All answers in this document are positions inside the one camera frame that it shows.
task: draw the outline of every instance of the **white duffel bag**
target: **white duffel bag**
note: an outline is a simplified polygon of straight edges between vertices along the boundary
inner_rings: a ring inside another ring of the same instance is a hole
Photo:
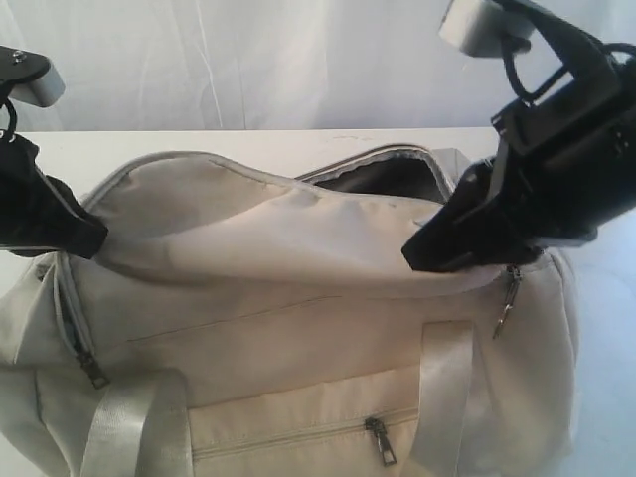
[[[406,145],[304,181],[131,162],[84,201],[98,256],[41,256],[0,302],[2,432],[50,477],[537,475],[570,446],[567,262],[400,254],[465,166]]]

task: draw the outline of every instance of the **white backdrop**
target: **white backdrop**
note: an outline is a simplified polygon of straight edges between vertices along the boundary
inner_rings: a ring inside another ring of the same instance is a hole
[[[543,0],[604,40],[635,40],[632,0]],[[501,62],[436,35],[448,0],[0,0],[0,45],[51,57],[68,90],[22,130],[486,125]],[[557,64],[536,43],[520,70]]]

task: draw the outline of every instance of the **white strap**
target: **white strap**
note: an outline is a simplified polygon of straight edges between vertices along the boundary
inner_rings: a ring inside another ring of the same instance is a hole
[[[424,326],[419,421],[400,477],[455,477],[473,373],[473,324]]]
[[[90,428],[80,477],[193,477],[185,385],[174,372],[112,383]]]

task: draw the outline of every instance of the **zipper pull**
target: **zipper pull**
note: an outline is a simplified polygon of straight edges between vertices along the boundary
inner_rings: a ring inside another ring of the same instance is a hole
[[[110,384],[110,380],[101,370],[99,363],[91,353],[82,351],[76,355],[76,358],[79,361],[79,366],[88,375],[92,386],[96,390],[101,390]]]
[[[396,454],[394,453],[391,443],[389,442],[389,438],[387,437],[387,428],[385,427],[385,424],[375,417],[369,417],[365,420],[365,430],[369,430],[373,433],[374,438],[378,443],[378,451],[382,457],[382,463],[385,467],[397,464],[398,459],[396,458]]]
[[[515,299],[517,298],[517,293],[519,292],[521,282],[524,279],[524,275],[522,274],[521,269],[516,265],[510,265],[506,269],[506,271],[511,277],[511,282],[510,286],[508,287],[508,292],[506,293],[506,300],[504,301],[504,311],[497,321],[497,326],[495,326],[493,340],[499,338],[501,336],[501,332],[504,331],[504,326],[506,325],[506,321],[510,316],[510,312],[515,306]]]

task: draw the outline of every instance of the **white table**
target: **white table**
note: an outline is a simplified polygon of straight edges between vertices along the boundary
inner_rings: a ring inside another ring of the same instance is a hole
[[[114,168],[162,150],[210,151],[247,166],[294,177],[375,146],[407,142],[433,149],[455,147],[470,159],[491,155],[490,128],[31,133],[38,162],[76,195]],[[636,214],[601,231],[600,239],[572,253],[580,284],[581,414],[575,450],[562,476],[635,475],[636,443]],[[0,254],[0,293],[18,279],[25,261]],[[2,475],[38,472],[0,440]]]

